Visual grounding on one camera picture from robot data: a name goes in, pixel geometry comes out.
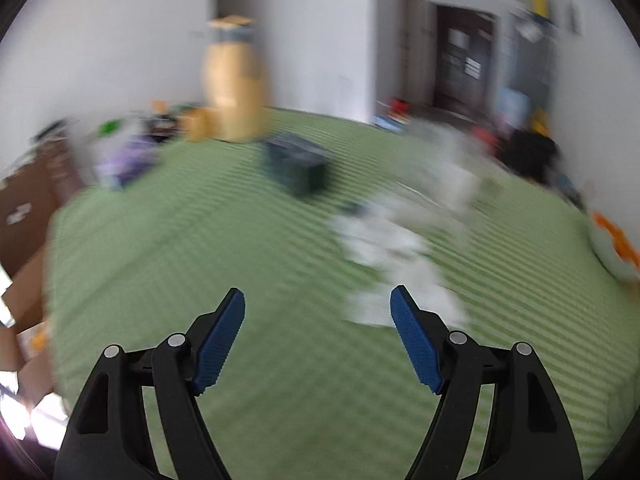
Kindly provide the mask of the black bag on floor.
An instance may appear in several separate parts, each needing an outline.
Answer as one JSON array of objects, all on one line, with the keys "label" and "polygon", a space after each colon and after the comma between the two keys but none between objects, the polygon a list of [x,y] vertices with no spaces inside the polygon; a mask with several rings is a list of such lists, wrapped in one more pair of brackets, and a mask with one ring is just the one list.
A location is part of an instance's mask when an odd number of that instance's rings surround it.
[{"label": "black bag on floor", "polygon": [[548,185],[548,173],[558,154],[558,146],[548,136],[515,130],[502,142],[498,161],[522,178]]}]

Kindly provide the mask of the dark entrance door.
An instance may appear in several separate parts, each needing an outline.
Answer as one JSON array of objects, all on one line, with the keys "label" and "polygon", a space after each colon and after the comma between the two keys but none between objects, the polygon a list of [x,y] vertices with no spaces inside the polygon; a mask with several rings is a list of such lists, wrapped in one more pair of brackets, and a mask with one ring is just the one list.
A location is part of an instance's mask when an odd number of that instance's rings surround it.
[{"label": "dark entrance door", "polygon": [[488,111],[494,14],[436,6],[434,105],[475,119]]}]

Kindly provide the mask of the green checked tablecloth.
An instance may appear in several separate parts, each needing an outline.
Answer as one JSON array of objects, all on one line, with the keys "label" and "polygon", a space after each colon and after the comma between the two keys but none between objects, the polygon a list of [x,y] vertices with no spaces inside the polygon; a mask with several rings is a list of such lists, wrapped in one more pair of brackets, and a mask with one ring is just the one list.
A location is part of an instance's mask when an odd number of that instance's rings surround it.
[{"label": "green checked tablecloth", "polygon": [[[198,401],[232,476],[400,479],[437,399],[394,330],[346,320],[349,300],[380,279],[346,260],[329,228],[339,206],[386,182],[398,137],[284,110],[270,126],[334,154],[329,192],[288,195],[255,144],[176,141],[129,188],[90,188],[56,214],[47,300],[56,386],[74,403],[106,346],[155,346],[237,287],[245,321]],[[585,217],[510,177],[470,240],[441,228],[428,249],[476,341],[534,347],[591,474],[639,405],[639,303],[593,255]]]}]

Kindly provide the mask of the dark blue pet supplement box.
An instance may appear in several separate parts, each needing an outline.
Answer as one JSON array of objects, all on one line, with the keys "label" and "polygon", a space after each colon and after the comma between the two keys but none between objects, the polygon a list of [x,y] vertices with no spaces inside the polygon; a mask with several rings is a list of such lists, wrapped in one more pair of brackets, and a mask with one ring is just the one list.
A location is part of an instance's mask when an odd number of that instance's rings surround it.
[{"label": "dark blue pet supplement box", "polygon": [[270,177],[295,197],[329,187],[333,155],[320,144],[292,132],[278,132],[262,141]]}]

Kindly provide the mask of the yellow thermos jug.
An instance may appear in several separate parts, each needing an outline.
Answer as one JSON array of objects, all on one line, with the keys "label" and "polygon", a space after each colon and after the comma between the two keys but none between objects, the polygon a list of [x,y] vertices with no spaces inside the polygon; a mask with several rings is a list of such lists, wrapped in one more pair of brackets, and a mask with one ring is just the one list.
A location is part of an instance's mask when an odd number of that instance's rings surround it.
[{"label": "yellow thermos jug", "polygon": [[229,143],[260,138],[267,121],[267,69],[256,53],[254,22],[242,15],[209,23],[203,88],[210,134]]}]

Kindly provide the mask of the yellow round tin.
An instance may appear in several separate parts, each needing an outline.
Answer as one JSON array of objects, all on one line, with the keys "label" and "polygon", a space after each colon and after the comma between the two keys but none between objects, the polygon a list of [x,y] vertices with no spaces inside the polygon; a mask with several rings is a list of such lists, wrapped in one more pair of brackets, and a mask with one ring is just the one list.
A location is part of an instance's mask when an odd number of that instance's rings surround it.
[{"label": "yellow round tin", "polygon": [[179,118],[182,136],[189,142],[202,142],[217,136],[217,117],[212,108],[191,108]]}]

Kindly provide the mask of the brown wooden chair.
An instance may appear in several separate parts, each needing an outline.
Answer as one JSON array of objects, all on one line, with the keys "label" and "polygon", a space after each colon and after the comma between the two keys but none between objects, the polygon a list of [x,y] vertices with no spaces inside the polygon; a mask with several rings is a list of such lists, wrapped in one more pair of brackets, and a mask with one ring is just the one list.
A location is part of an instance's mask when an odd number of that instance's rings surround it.
[{"label": "brown wooden chair", "polygon": [[35,158],[1,181],[1,266],[10,278],[46,242],[55,211],[84,187],[65,136],[37,145]]}]

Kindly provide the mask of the purple tissue box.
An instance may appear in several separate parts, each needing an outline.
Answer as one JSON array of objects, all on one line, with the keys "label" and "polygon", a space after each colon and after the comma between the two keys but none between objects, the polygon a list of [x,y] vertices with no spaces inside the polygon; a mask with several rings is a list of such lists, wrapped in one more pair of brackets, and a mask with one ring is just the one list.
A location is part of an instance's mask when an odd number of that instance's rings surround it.
[{"label": "purple tissue box", "polygon": [[132,136],[96,167],[102,188],[121,190],[160,162],[157,144],[148,136]]}]

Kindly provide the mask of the clear plastic packaging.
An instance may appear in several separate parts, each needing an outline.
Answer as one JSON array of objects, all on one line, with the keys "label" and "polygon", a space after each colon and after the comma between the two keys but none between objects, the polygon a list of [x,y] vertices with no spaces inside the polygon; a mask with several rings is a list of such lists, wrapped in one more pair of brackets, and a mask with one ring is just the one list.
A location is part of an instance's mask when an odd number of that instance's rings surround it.
[{"label": "clear plastic packaging", "polygon": [[404,188],[452,214],[493,202],[509,180],[472,134],[424,119],[402,130],[393,170]]}]

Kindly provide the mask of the cardboard box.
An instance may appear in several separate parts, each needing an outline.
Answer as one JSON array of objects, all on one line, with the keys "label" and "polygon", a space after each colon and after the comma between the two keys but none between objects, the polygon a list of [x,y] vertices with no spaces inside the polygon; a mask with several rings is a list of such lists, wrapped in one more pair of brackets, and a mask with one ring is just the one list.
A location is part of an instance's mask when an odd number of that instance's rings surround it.
[{"label": "cardboard box", "polygon": [[17,396],[28,408],[55,392],[51,358],[51,326],[46,306],[46,255],[43,244],[2,294],[13,324],[1,324],[1,371],[15,373]]}]

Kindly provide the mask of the grey refrigerator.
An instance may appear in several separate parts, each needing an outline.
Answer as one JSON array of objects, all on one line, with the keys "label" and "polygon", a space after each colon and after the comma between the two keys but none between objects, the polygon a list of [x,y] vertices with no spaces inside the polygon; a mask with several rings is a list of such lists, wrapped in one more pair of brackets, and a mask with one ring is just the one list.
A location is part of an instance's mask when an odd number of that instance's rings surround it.
[{"label": "grey refrigerator", "polygon": [[510,13],[506,88],[524,96],[528,117],[546,112],[556,74],[558,28],[548,18],[519,10]]}]

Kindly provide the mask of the bowl of oranges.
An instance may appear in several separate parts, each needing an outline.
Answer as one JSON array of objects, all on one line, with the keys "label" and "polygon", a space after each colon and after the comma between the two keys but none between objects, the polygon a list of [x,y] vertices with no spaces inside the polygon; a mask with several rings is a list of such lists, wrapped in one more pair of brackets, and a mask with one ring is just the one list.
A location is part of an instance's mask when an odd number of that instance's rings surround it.
[{"label": "bowl of oranges", "polygon": [[617,224],[600,212],[590,212],[588,235],[594,254],[616,280],[638,281],[639,253]]}]

